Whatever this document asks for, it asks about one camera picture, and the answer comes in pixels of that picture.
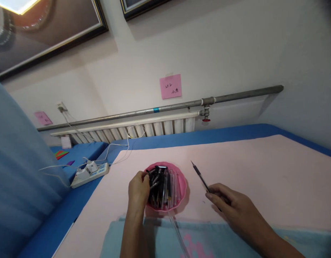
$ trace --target black pen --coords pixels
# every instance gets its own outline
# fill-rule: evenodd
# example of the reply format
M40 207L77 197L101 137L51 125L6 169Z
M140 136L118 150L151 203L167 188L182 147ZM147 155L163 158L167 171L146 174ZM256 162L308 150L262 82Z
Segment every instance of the black pen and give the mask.
M193 161L191 161L191 162L192 162L192 164L193 164L193 168L194 168L195 172L197 172L197 174L198 174L198 176L200 177L201 181L202 181L203 184L205 185L207 191L208 191L210 194L213 194L213 193L210 191L210 189L209 189L208 185L206 184L205 180L202 178L202 175L201 175L200 171L198 170L197 166L194 165ZM226 197L223 196L223 199L224 199L224 201L225 201L228 205L231 205L231 202L229 201L228 198L226 198Z

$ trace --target black picture frame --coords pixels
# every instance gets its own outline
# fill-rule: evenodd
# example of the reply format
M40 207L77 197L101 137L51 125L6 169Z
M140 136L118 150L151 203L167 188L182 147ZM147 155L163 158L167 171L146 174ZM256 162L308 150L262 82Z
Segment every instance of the black picture frame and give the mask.
M120 3L121 8L123 9L124 18L126 21L129 21L169 1L171 0L141 0L141 4L137 5L131 10L126 8L125 0L120 0Z
M101 8L101 4L100 4L100 1L99 0L92 0L92 2L94 3L95 5L95 8L96 8L96 11L97 11L97 15L99 17L99 20L100 20L100 26L98 28L95 28L91 31L88 31L86 34L84 35L81 35L73 40L71 40L70 42L66 43L66 44L63 44L59 47L57 47L56 49L54 50L51 50L49 51L48 53L45 53L44 55L40 56L40 57L37 57L31 61L29 61L28 63L25 63L25 64L22 64L16 68L14 68L13 70L11 71L7 71L7 72L4 72L3 74L0 75L0 81L2 82L3 80L7 79L7 78L10 78L20 72L23 72L33 66L36 66L37 64L41 63L41 62L44 62L66 50L69 50L85 41L88 41L98 35L101 35L102 33L105 33L107 32L109 29L108 29L108 26L107 26L107 22L106 22L106 19L105 19L105 16L103 14L103 11L102 11L102 8Z

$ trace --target left hand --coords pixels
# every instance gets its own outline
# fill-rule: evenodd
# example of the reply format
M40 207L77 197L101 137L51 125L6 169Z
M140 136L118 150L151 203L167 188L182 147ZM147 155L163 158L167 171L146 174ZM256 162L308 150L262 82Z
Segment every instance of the left hand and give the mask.
M150 185L147 172L139 171L129 183L129 210L143 212L147 205Z

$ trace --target blue curtain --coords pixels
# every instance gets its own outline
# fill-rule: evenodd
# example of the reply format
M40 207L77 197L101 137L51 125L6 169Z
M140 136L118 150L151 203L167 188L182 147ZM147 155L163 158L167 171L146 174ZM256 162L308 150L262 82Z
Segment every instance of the blue curtain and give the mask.
M50 148L0 84L0 258L15 257L68 194Z

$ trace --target blue bed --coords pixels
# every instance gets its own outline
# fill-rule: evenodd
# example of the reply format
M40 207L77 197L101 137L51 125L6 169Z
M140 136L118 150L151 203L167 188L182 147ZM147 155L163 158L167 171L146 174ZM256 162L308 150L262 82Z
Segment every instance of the blue bed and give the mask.
M268 137L277 134L283 135L291 140L294 140L302 145L305 145L331 157L331 150L268 124L255 124L184 134L145 137L129 140L129 142L130 149L155 149L247 140ZM115 143L126 144L126 140L119 140ZM115 145L110 147L107 162L112 163L118 156L119 152L124 149L127 149L127 147ZM104 159L106 157L106 151L107 149L104 150L97 159ZM94 192L100 180L101 178L98 178L79 188L73 189L49 216L45 223L38 229L30 242L21 251L19 257L51 258L63 237L65 236L66 232L70 228L71 224L81 213L83 207L89 200L91 194Z
M68 151L64 157L58 160L59 165L66 165L70 161L74 161L72 164L73 167L65 167L64 172L68 177L69 181L72 182L76 174L76 168L82 165L83 157L86 157L90 160L96 160L100 154L108 147L107 143L104 142L92 142L92 143L83 143L77 144L72 149L63 149L62 146L50 147L53 153L57 151Z

